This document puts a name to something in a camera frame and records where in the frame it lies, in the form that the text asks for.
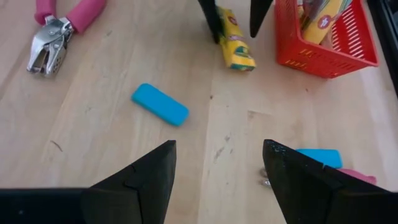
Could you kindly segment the black aluminium table frame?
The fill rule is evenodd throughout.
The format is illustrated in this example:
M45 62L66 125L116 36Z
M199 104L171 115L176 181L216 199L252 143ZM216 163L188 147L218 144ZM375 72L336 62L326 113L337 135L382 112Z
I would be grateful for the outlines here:
M398 97L398 0L367 0Z

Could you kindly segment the blue eraser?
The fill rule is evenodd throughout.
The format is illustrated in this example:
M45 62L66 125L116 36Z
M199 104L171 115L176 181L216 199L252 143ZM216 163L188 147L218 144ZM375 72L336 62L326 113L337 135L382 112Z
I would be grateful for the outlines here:
M181 126L189 116L189 109L149 83L141 84L131 100L173 126Z
M298 152L335 169L343 167L341 155L336 149L297 149Z

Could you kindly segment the red plastic basket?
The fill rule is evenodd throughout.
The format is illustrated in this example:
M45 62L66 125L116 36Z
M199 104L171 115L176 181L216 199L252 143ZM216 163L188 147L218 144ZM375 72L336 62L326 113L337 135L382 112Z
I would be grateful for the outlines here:
M379 65L362 0L353 0L332 27L332 46L302 39L297 0L275 0L276 60L323 78L335 78Z

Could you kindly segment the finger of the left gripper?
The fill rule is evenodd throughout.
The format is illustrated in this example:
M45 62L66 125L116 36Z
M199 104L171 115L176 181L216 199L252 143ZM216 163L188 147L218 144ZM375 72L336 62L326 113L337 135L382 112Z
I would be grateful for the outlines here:
M249 28L250 36L255 38L273 0L251 0Z
M215 0L198 0L201 9L205 15L206 21L216 44L220 42L220 36L223 34L223 25L218 14L218 8Z

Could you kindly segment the pink-handled metal hole punch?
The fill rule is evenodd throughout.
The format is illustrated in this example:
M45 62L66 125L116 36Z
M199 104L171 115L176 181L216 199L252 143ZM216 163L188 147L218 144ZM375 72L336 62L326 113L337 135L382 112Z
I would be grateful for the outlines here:
M27 71L44 77L58 73L74 33L81 34L102 13L106 0L81 0L66 16L56 17L57 0L35 0L34 18L42 27L33 36Z
M370 183L373 185L377 184L377 179L375 178L375 176L364 175L364 174L362 174L358 171L352 170L352 169L339 169L339 171L343 172L345 174L348 174L352 177L355 177L357 179L363 180L367 183ZM265 168L262 168L259 172L265 178L264 180L261 181L261 184L268 188L271 188L271 183L268 179L268 175L267 175Z

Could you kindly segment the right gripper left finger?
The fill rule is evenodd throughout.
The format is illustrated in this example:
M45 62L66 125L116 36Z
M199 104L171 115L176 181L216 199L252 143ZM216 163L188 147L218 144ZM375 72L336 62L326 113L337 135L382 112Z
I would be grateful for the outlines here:
M168 140L83 191L87 224L163 224L175 178L176 141Z

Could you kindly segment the yellow crayon box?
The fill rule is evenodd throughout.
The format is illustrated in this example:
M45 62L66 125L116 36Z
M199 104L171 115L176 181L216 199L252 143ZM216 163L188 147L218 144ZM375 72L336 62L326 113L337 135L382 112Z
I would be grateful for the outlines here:
M219 6L217 10L223 28L220 34L220 45L226 66L241 71L254 70L255 60L232 10Z
M320 44L353 0L303 0L302 38Z

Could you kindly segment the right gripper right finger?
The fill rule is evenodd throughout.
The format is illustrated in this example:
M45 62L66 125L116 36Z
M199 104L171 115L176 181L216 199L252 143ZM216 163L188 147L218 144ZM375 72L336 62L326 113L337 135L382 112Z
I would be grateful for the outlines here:
M262 157L287 224L398 224L398 192L266 139Z

